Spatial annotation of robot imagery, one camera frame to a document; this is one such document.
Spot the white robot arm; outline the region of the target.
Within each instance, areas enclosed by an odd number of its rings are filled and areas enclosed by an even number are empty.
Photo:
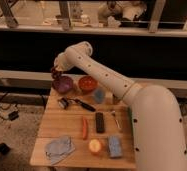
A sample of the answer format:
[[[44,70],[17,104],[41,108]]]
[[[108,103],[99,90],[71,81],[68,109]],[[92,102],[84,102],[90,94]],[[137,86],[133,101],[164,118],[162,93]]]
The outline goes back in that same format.
[[[187,171],[183,118],[173,93],[160,85],[143,86],[96,62],[92,53],[87,41],[71,45],[55,58],[55,69],[83,70],[130,107],[137,171]]]

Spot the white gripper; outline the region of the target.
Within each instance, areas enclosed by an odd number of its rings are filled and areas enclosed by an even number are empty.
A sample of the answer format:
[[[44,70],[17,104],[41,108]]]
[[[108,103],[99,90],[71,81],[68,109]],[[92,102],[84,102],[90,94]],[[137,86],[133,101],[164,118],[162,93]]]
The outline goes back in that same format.
[[[54,60],[54,67],[56,71],[66,71],[65,55],[60,53]]]

